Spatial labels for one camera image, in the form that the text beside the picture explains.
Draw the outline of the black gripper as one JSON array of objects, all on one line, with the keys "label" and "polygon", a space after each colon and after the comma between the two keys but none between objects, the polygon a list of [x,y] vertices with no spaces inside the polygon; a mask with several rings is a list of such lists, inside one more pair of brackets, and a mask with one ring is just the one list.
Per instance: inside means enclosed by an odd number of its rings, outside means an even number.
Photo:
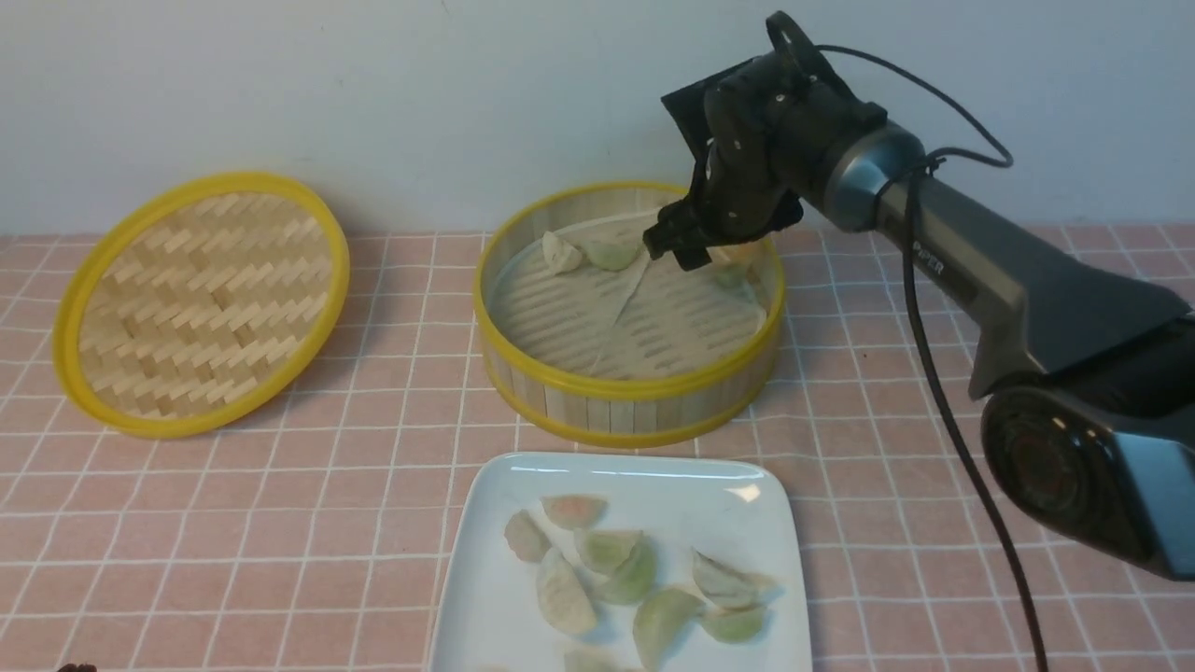
[{"label": "black gripper", "polygon": [[641,236],[650,259],[684,271],[710,250],[758,242],[802,216],[827,213],[831,177],[848,149],[888,123],[836,75],[793,17],[765,22],[771,50],[663,98],[695,170],[684,198],[663,204]]}]

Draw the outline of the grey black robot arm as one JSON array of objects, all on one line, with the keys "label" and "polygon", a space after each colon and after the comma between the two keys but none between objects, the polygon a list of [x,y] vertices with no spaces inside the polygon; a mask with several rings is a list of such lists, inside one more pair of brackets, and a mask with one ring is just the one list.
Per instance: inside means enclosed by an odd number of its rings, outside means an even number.
[{"label": "grey black robot arm", "polygon": [[664,94],[695,158],[688,193],[643,242],[684,271],[713,248],[760,242],[811,207],[844,232],[878,232],[978,325],[968,393],[985,399],[991,476],[1035,523],[1190,581],[1191,306],[1103,271],[934,178],[925,149],[863,100],[778,11],[772,50]]}]

